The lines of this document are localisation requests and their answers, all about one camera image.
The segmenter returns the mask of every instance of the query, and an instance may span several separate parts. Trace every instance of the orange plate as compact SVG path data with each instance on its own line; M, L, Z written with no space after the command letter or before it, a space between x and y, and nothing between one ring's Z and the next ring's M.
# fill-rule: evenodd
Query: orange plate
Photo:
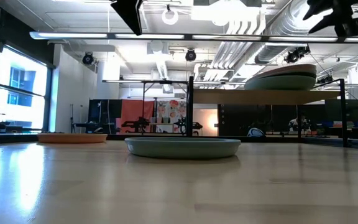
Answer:
M100 143L106 142L107 134L38 134L41 143Z

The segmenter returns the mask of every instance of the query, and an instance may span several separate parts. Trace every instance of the robotic arm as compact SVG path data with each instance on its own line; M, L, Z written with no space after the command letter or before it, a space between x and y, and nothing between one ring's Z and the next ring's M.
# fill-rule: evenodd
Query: robotic arm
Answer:
M358 36L358 18L353 19L352 17L352 5L357 3L358 0L308 0L310 8L303 20L325 10L333 9L333 13L324 16L323 20L315 25L309 33L312 34L326 27L334 26L338 37Z

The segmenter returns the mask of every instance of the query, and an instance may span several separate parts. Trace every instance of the window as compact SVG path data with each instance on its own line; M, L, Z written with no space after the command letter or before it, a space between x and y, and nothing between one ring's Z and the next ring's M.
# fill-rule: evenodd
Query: window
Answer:
M0 53L0 121L42 129L48 68L9 48Z

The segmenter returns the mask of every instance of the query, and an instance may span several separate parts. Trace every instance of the green dish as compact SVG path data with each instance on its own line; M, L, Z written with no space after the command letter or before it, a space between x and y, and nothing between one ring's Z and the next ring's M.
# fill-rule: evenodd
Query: green dish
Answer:
M255 78L245 84L246 90L311 90L316 79L303 75L280 75Z
M133 155L164 159L217 159L233 156L240 140L206 138L127 138Z

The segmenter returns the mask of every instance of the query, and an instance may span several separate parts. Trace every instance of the shelf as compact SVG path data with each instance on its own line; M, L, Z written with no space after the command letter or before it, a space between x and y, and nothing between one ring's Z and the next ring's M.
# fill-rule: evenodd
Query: shelf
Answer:
M194 103L229 105L304 105L340 96L339 91L194 90Z

